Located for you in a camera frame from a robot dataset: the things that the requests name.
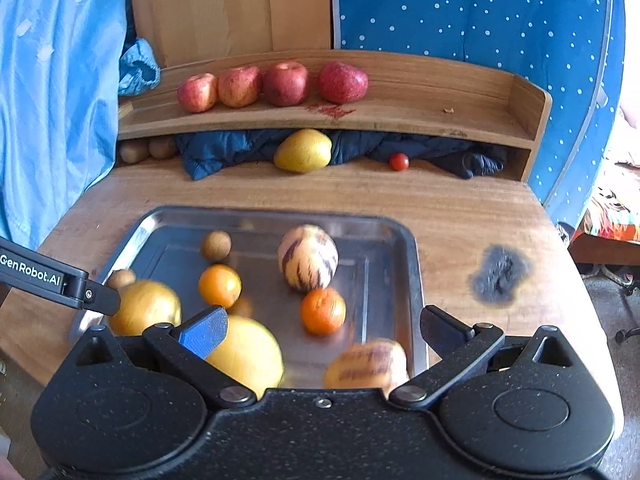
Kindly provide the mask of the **round red apple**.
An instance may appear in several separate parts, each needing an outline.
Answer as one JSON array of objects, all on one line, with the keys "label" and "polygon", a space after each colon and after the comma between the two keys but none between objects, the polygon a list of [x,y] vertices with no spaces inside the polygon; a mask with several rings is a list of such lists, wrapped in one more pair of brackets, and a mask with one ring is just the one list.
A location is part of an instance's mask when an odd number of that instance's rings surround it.
[{"label": "round red apple", "polygon": [[272,105],[302,104],[309,94],[309,70],[297,61],[274,64],[262,76],[262,93]]}]

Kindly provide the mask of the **striped pepino melon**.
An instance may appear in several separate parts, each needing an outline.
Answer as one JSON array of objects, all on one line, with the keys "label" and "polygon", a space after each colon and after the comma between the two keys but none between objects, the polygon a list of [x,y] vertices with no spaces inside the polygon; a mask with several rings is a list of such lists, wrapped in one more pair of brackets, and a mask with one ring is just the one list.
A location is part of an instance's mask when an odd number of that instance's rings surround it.
[{"label": "striped pepino melon", "polygon": [[408,382],[406,352],[397,341],[376,338],[343,351],[326,368],[326,389],[381,389],[385,394]]},{"label": "striped pepino melon", "polygon": [[278,247],[280,271],[288,286],[299,292],[327,288],[337,263],[336,244],[320,226],[296,226],[285,233]]}]

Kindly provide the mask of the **pale red apple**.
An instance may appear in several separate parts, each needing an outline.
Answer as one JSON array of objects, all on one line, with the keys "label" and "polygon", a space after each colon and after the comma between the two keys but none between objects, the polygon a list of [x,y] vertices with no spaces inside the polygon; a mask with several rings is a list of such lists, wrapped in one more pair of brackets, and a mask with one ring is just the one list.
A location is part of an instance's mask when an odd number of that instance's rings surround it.
[{"label": "pale red apple", "polygon": [[218,98],[224,105],[241,108],[254,104],[262,92],[262,71],[257,66],[230,68],[218,77]]}]

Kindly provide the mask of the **yellow pear back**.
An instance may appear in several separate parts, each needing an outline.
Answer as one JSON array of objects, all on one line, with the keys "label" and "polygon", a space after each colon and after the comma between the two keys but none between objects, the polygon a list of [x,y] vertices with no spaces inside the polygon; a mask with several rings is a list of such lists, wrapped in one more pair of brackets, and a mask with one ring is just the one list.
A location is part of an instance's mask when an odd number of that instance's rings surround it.
[{"label": "yellow pear back", "polygon": [[314,129],[297,130],[288,136],[273,156],[274,166],[293,174],[308,174],[329,165],[332,141]]}]

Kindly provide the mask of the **dark blue jacket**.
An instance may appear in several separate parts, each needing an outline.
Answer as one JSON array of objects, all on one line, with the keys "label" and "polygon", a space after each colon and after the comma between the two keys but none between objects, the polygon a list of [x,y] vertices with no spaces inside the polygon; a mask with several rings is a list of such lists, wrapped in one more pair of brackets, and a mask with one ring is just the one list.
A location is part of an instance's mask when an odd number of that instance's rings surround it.
[{"label": "dark blue jacket", "polygon": [[[221,130],[183,133],[175,144],[186,173],[202,180],[224,168],[244,162],[270,162],[291,129]],[[498,174],[508,162],[504,146],[480,142],[369,130],[326,130],[332,142],[330,164],[343,165],[365,157],[388,162],[402,153],[411,160],[426,160],[462,179]]]}]

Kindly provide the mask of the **colourful patterned cloth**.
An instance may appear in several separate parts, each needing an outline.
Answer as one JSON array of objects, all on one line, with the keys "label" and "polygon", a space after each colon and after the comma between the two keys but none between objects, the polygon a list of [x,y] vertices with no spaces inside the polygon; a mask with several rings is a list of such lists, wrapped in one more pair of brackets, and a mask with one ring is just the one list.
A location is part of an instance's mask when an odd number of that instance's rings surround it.
[{"label": "colourful patterned cloth", "polygon": [[576,263],[639,265],[638,168],[602,162],[568,250]]}]

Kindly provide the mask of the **yellow pear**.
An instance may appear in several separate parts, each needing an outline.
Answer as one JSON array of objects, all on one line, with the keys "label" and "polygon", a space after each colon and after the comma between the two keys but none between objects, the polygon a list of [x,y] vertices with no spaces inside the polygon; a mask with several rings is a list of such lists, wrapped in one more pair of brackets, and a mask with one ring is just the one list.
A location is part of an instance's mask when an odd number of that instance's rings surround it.
[{"label": "yellow pear", "polygon": [[332,141],[314,129],[297,130],[288,136],[273,156],[274,166],[293,174],[308,174],[329,165]]},{"label": "yellow pear", "polygon": [[138,336],[158,323],[178,326],[182,321],[178,295],[167,285],[136,281],[119,291],[120,305],[108,324],[116,335]]}]

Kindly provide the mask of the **yellow pear front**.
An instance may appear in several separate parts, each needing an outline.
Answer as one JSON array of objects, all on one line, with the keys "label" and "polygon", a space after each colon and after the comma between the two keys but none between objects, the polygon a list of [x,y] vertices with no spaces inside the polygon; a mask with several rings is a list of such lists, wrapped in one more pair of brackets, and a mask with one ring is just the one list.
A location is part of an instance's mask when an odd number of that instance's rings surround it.
[{"label": "yellow pear front", "polygon": [[136,281],[119,291],[120,305],[108,324],[116,335],[138,336],[158,323],[178,326],[182,321],[178,295],[167,285]]}]

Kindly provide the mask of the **yellow grapefruit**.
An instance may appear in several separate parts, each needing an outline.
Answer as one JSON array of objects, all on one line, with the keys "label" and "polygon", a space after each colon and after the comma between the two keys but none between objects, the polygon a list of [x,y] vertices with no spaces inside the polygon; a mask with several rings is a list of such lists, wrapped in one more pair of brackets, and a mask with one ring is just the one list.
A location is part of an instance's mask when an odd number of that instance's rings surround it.
[{"label": "yellow grapefruit", "polygon": [[262,324],[239,315],[228,316],[227,335],[206,361],[258,399],[267,389],[277,388],[284,373],[277,339]]}]

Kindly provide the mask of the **brown kiwi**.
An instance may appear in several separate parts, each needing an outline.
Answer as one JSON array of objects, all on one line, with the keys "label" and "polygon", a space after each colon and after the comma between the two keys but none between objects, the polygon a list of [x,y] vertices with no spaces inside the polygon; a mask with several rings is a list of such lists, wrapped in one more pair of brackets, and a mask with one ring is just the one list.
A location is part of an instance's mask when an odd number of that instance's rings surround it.
[{"label": "brown kiwi", "polygon": [[111,289],[122,289],[137,281],[136,274],[131,269],[120,269],[113,271],[105,282],[105,285]]},{"label": "brown kiwi", "polygon": [[209,262],[219,262],[228,257],[232,248],[231,236],[224,231],[207,233],[200,246],[201,255]]}]

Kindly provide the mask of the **small orange mandarin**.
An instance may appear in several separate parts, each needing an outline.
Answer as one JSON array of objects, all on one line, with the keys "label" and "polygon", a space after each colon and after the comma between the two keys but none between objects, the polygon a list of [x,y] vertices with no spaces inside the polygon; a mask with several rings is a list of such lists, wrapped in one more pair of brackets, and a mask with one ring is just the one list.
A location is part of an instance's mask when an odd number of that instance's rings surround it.
[{"label": "small orange mandarin", "polygon": [[308,292],[300,304],[300,320],[304,329],[314,336],[329,336],[346,321],[346,302],[332,287]]}]

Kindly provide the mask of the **kiwi under shelf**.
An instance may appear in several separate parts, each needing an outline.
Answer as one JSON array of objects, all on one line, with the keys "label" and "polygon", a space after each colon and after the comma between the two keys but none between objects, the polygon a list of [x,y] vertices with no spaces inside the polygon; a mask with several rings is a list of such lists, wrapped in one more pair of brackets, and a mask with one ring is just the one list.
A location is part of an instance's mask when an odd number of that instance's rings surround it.
[{"label": "kiwi under shelf", "polygon": [[175,139],[172,136],[157,136],[149,140],[150,156],[157,160],[174,158],[178,153]]},{"label": "kiwi under shelf", "polygon": [[149,141],[145,139],[126,140],[119,143],[118,154],[126,165],[135,165],[150,157]]}]

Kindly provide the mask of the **leftmost pale apple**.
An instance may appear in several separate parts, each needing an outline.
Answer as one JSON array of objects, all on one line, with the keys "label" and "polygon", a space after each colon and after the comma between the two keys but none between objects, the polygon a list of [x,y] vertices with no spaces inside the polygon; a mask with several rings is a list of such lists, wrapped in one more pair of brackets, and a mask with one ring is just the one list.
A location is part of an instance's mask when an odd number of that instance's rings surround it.
[{"label": "leftmost pale apple", "polygon": [[180,106],[189,113],[204,113],[217,102],[217,77],[211,73],[196,74],[177,89]]}]

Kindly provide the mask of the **kiwi under shelf right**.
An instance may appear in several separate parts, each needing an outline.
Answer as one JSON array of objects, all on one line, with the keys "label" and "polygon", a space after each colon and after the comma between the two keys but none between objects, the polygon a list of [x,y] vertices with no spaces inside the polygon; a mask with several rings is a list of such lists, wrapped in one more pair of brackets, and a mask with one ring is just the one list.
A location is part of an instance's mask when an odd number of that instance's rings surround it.
[{"label": "kiwi under shelf right", "polygon": [[175,139],[172,136],[157,136],[149,140],[150,156],[157,160],[174,158],[178,153]]}]

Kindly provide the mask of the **wooden curved shelf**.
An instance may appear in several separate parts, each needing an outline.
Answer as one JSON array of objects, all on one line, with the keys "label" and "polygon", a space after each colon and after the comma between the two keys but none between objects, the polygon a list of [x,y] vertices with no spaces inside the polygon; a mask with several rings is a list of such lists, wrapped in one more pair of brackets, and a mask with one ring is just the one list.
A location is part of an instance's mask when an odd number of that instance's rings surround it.
[{"label": "wooden curved shelf", "polygon": [[[177,89],[199,73],[219,75],[229,68],[268,70],[297,61],[311,75],[330,61],[364,70],[366,96],[337,105],[318,90],[299,106],[277,107],[259,100],[235,110],[221,104],[206,113],[185,112]],[[470,63],[381,51],[299,50],[216,58],[166,68],[154,90],[119,103],[119,140],[165,134],[275,128],[315,128],[426,134],[502,145],[514,155],[509,169],[525,181],[533,169],[552,107],[552,97],[529,80],[504,70]]]}]

